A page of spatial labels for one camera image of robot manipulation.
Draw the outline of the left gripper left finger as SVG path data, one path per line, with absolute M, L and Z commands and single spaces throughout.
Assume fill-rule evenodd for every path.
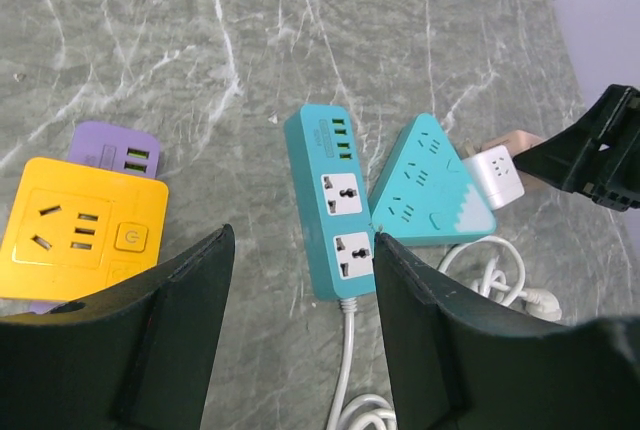
M 3 317 L 2 427 L 198 428 L 234 256 L 224 225 L 106 290 Z

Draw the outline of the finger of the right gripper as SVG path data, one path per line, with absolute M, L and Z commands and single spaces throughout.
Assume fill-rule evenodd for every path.
M 639 207 L 639 90 L 611 84 L 573 125 L 513 158 L 515 167 L 608 209 Z

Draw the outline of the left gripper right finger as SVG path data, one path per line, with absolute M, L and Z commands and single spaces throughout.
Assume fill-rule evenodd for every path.
M 374 276 L 402 429 L 635 429 L 639 320 L 549 323 L 496 304 L 387 234 Z

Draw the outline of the yellow cube socket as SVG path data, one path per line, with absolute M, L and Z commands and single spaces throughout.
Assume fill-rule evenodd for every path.
M 2 298 L 67 302 L 154 267 L 168 199 L 159 180 L 30 159 L 2 241 Z

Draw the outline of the purple power strip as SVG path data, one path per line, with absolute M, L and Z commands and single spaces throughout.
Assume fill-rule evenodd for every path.
M 155 179 L 161 146 L 155 137 L 104 122 L 76 127 L 66 162 Z

